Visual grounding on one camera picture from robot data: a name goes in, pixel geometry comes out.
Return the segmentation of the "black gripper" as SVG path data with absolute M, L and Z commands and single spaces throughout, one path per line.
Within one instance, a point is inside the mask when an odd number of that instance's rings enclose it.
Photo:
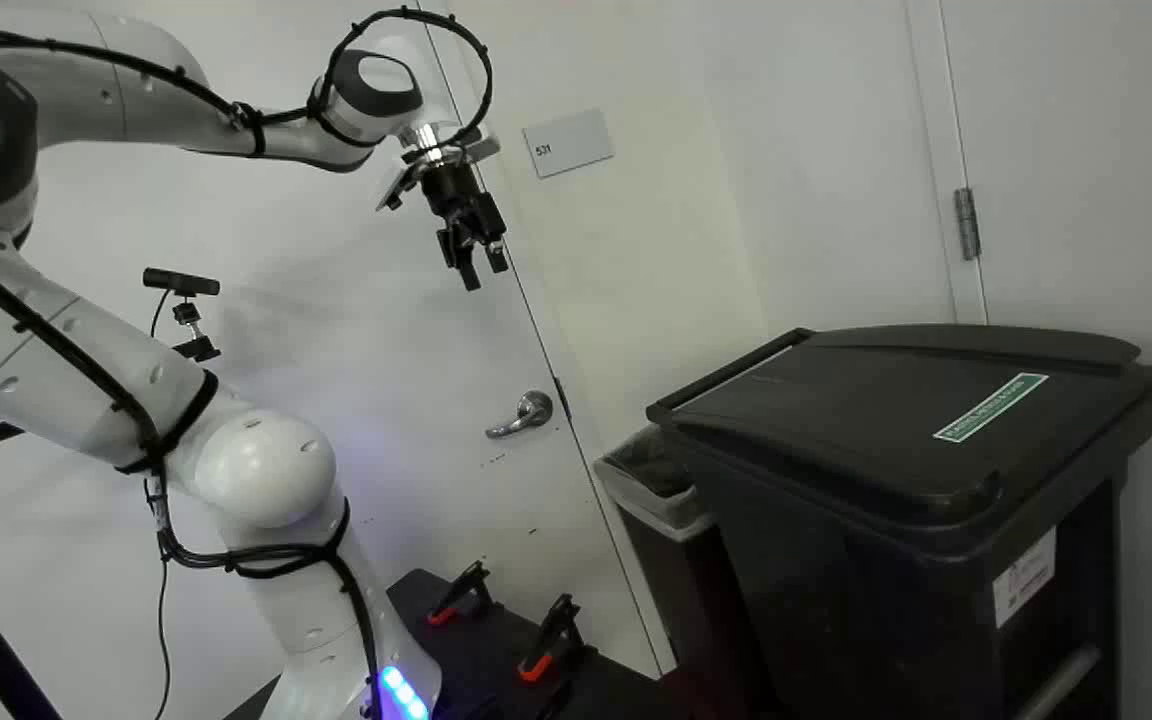
M 469 131 L 465 140 L 440 140 L 425 131 L 405 158 L 405 172 L 380 196 L 380 204 L 395 213 L 414 189 L 425 191 L 431 217 L 440 222 L 440 254 L 461 278 L 465 294 L 479 294 L 471 249 L 485 249 L 491 273 L 514 269 L 506 217 L 478 182 L 478 166 L 495 153 L 500 146 L 485 131 Z

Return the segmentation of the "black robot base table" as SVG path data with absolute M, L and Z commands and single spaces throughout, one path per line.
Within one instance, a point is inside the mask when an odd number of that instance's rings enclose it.
M 518 664 L 540 625 L 491 599 L 479 616 L 428 629 L 425 612 L 449 583 L 416 568 L 390 590 L 380 619 L 349 619 L 353 642 L 380 642 L 401 625 L 416 659 L 438 673 L 438 693 L 421 693 L 401 664 L 367 653 L 363 709 L 339 720 L 692 720 L 661 680 L 600 656 L 587 642 L 544 686 L 521 686 Z

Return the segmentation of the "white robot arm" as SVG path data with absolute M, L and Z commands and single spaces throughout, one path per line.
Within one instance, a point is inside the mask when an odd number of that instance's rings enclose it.
M 469 158 L 479 130 L 452 118 L 428 23 L 425 8 L 357 20 L 308 96 L 269 114 L 220 96 L 152 20 L 0 6 L 0 422 L 138 477 L 156 518 L 181 498 L 215 518 L 223 543 L 210 561 L 250 582 L 284 653 L 265 720 L 425 720 L 446 670 L 390 605 L 313 422 L 229 393 L 213 370 L 31 269 L 39 158 L 163 146 L 357 172 L 401 146 L 440 241 L 491 245 L 500 217 Z

